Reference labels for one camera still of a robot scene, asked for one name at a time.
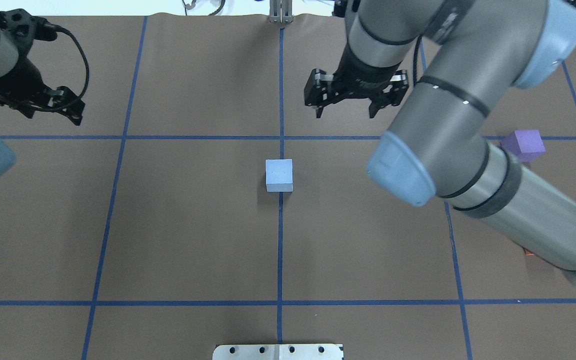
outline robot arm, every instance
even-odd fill
[[[52,89],[44,84],[39,70],[27,55],[35,40],[54,41],[57,33],[68,35],[77,46],[84,66],[86,80],[79,95],[66,86]],[[27,118],[35,112],[51,112],[66,116],[74,125],[82,123],[85,104],[82,96],[89,82],[89,66],[82,47],[70,31],[31,16],[23,9],[0,11],[0,106],[8,105]],[[0,140],[0,176],[16,161],[16,157]]]
[[[576,9],[562,0],[358,3],[336,2],[345,6],[347,45],[333,88],[379,89],[419,35],[441,45],[383,133],[368,175],[416,207],[445,199],[576,285],[576,202],[478,135],[509,87],[540,84],[572,52]]]

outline metal bracket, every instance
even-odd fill
[[[220,345],[212,360],[343,360],[342,344]]]
[[[270,0],[270,22],[292,23],[293,0]]]

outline blue cube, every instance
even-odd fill
[[[268,192],[293,191],[293,159],[265,161],[265,189]]]

